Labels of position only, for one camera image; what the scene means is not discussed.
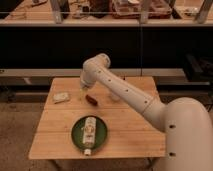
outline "floor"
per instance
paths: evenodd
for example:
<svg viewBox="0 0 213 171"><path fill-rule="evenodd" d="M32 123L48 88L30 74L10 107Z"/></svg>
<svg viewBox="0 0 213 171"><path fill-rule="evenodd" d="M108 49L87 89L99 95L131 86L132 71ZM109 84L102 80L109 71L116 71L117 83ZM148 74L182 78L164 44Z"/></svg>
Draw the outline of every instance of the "floor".
<svg viewBox="0 0 213 171"><path fill-rule="evenodd" d="M167 103L183 94L200 100L208 109L211 107L212 101L206 92L161 91L160 97L163 102ZM48 161L28 159L29 149L46 97L45 91L15 92L15 96L8 90L0 92L0 170L56 170ZM149 164L147 159L102 159L83 162L82 160L58 160L56 162L63 170L70 171L152 171L152 169L145 169Z"/></svg>

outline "green plate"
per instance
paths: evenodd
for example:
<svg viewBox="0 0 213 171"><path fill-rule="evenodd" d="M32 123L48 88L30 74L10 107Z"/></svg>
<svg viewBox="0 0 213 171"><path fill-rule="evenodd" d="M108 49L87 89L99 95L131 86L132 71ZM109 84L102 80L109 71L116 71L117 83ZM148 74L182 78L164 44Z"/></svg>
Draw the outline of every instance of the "green plate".
<svg viewBox="0 0 213 171"><path fill-rule="evenodd" d="M77 148L79 148L80 150L84 151L86 148L82 143L83 140L83 127L85 125L85 119L87 117L91 117L92 115L89 116L85 116L81 119L79 119L75 125L72 128L71 131L71 137L72 137L72 141L75 144L75 146ZM97 116L92 116L96 118L96 133L95 133L95 145L93 146L92 150L97 149L98 147L100 147L104 141L106 140L107 137L107 126L104 123L104 121L102 119L100 119Z"/></svg>

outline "white bottle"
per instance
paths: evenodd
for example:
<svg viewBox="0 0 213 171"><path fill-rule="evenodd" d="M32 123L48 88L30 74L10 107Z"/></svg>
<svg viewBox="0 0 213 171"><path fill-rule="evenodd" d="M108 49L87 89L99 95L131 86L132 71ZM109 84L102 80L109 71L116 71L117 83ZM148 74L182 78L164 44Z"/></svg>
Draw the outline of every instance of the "white bottle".
<svg viewBox="0 0 213 171"><path fill-rule="evenodd" d="M96 118L87 117L85 120L83 144L85 146L84 154L91 155L91 148L95 145Z"/></svg>

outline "wooden table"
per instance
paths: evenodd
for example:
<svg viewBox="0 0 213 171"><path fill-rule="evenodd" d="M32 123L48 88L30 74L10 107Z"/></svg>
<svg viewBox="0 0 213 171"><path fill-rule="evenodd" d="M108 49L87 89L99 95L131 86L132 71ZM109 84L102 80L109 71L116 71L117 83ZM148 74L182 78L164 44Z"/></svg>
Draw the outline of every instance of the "wooden table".
<svg viewBox="0 0 213 171"><path fill-rule="evenodd" d="M126 81L157 96L151 77L127 77ZM100 83L88 94L98 100L98 107L85 99L79 100L79 78L55 78L42 113L32 147L30 159L86 159L86 158L136 158L165 155L165 135L154 129L144 118L122 100L114 102L109 91ZM71 99L53 103L53 95L68 91ZM102 148L86 157L71 140L75 122L86 115L103 119L108 127L108 137Z"/></svg>

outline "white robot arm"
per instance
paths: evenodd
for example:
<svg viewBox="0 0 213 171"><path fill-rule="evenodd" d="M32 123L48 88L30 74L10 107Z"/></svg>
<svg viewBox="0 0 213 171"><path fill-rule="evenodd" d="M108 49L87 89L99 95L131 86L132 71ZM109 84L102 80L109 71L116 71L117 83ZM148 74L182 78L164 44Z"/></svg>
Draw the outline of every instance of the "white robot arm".
<svg viewBox="0 0 213 171"><path fill-rule="evenodd" d="M96 81L108 87L159 131L166 133L166 171L213 171L213 128L205 107L191 98L165 105L112 74L110 59L99 54L83 64L82 88Z"/></svg>

